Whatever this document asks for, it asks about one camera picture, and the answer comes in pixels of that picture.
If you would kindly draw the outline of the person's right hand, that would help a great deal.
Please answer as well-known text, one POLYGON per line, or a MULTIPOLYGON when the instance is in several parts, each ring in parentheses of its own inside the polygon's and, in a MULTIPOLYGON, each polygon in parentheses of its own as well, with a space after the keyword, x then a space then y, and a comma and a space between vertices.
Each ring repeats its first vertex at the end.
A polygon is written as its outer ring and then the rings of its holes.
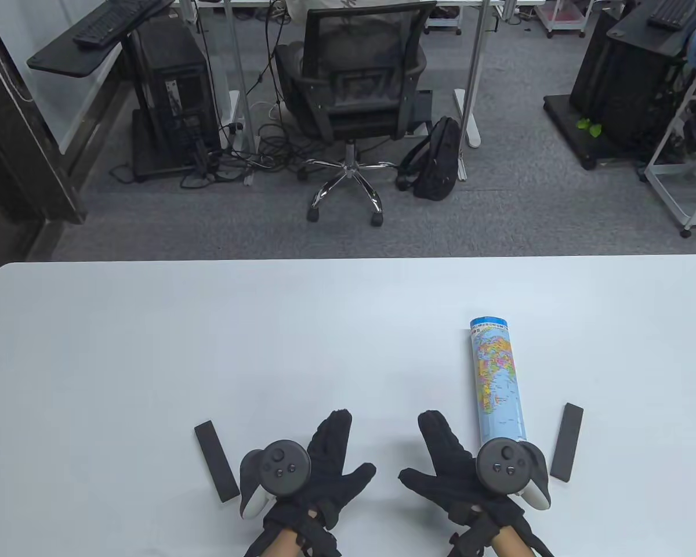
POLYGON ((403 469, 398 479, 406 488, 441 507, 458 525, 471 527, 486 518, 497 528, 531 531, 522 508, 483 486, 476 474, 475 458, 459 442, 440 411, 422 412, 418 425, 436 474, 403 469))

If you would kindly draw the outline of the person's left hand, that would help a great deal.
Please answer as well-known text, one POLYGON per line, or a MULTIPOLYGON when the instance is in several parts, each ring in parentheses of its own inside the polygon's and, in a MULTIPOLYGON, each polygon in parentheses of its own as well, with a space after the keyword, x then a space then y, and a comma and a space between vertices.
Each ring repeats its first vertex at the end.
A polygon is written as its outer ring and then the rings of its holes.
POLYGON ((294 529, 310 518, 324 530, 337 525, 340 512, 374 479, 376 467, 364 462, 355 471, 345 473, 346 449, 353 417, 346 409, 335 410, 319 424, 307 447, 311 473, 306 485, 276 504, 263 518, 265 531, 294 529))

